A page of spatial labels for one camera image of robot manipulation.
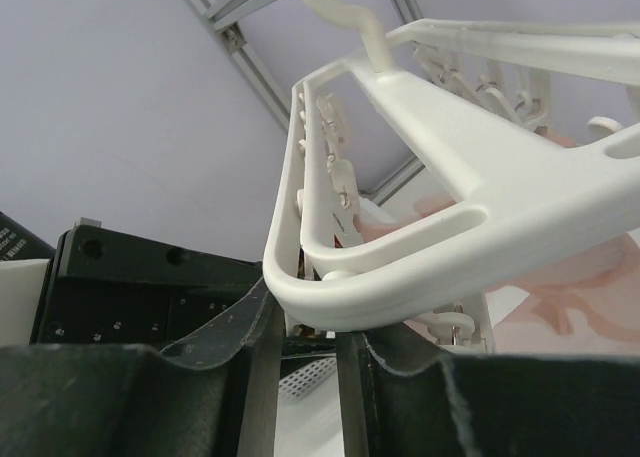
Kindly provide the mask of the pink sock front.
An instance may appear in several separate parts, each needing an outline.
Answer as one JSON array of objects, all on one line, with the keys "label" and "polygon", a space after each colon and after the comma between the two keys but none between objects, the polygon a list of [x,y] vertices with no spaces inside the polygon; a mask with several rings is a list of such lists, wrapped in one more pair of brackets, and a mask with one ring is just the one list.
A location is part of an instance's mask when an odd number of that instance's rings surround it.
[{"label": "pink sock front", "polygon": [[502,353],[639,354],[639,243],[632,234],[487,292]]}]

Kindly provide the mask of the white plastic clip hanger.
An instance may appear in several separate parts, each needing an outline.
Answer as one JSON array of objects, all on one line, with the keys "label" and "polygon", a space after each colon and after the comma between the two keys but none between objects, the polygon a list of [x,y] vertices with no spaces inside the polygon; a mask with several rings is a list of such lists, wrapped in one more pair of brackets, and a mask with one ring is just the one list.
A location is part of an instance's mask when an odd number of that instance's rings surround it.
[{"label": "white plastic clip hanger", "polygon": [[[385,32],[367,8],[304,0],[362,49],[293,87],[263,257],[295,323],[357,331],[411,319],[484,342],[473,298],[639,228],[639,128],[599,119],[579,145],[549,127],[551,80],[623,86],[639,101],[639,27],[422,19]],[[404,223],[360,208],[347,133],[327,85],[355,79],[444,193]]]}]

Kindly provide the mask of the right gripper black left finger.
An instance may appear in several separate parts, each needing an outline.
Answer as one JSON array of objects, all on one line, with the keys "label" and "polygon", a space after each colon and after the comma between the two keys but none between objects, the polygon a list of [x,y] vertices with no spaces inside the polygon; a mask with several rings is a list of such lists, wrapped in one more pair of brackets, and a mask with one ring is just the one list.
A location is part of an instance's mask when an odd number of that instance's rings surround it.
[{"label": "right gripper black left finger", "polygon": [[186,337],[1,351],[5,456],[269,456],[280,308],[263,282]]}]

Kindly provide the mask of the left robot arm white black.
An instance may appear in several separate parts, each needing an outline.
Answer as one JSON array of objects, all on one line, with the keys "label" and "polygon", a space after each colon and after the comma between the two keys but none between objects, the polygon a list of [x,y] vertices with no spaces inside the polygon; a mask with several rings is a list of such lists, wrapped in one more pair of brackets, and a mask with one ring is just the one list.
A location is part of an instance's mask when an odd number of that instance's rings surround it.
[{"label": "left robot arm white black", "polygon": [[80,220],[56,246],[1,217],[1,343],[148,344],[178,340],[261,278],[247,262]]}]

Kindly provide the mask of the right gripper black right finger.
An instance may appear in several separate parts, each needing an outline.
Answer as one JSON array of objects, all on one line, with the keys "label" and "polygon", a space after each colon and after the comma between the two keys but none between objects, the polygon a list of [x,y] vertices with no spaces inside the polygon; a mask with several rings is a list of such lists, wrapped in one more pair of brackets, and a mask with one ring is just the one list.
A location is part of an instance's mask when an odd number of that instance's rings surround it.
[{"label": "right gripper black right finger", "polygon": [[454,354],[403,324],[336,340],[349,456],[635,456],[639,362]]}]

